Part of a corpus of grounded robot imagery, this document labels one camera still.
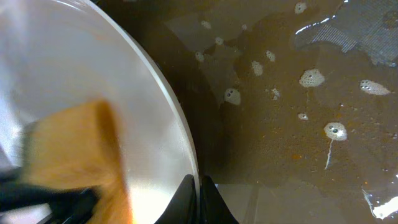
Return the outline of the green orange sponge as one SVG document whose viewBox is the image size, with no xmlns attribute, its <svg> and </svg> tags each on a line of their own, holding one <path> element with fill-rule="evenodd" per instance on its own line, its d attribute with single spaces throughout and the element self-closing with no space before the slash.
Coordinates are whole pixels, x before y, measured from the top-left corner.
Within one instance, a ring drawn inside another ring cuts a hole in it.
<svg viewBox="0 0 398 224">
<path fill-rule="evenodd" d="M 89 223 L 132 223 L 114 112 L 91 101 L 40 119 L 24 130 L 20 181 L 54 190 L 91 187 L 99 197 Z"/>
</svg>

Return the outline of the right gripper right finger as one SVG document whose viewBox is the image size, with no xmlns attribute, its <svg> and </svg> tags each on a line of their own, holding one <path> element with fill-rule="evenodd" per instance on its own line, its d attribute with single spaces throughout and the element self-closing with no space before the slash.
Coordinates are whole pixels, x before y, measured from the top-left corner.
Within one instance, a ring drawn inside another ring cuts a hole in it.
<svg viewBox="0 0 398 224">
<path fill-rule="evenodd" d="M 200 187 L 201 224 L 238 224 L 210 176 L 203 176 Z"/>
</svg>

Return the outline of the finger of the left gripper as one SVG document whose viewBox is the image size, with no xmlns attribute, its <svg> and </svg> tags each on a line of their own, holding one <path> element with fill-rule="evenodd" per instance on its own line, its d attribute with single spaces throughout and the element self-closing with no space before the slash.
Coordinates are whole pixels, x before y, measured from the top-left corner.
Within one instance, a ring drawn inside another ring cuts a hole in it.
<svg viewBox="0 0 398 224">
<path fill-rule="evenodd" d="M 19 169 L 1 172 L 1 220 L 7 212 L 48 205 L 50 213 L 40 223 L 87 223 L 98 196 L 91 188 L 54 190 L 17 181 Z"/>
</svg>

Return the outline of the pinkish white plate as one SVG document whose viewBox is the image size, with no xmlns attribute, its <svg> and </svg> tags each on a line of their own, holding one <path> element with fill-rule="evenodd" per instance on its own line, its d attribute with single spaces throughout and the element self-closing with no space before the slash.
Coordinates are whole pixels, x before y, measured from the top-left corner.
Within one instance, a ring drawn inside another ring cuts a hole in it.
<svg viewBox="0 0 398 224">
<path fill-rule="evenodd" d="M 118 115 L 134 223 L 155 223 L 188 174 L 198 219 L 195 146 L 149 54 L 91 1 L 2 1 L 1 163 L 21 166 L 25 125 L 96 98 Z"/>
</svg>

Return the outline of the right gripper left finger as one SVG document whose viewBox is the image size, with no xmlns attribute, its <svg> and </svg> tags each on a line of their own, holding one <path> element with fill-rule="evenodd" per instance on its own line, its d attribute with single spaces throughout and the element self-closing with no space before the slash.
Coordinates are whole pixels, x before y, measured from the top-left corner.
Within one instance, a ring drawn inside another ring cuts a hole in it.
<svg viewBox="0 0 398 224">
<path fill-rule="evenodd" d="M 193 224 L 197 219 L 197 193 L 194 176 L 186 175 L 167 208 L 155 224 Z"/>
</svg>

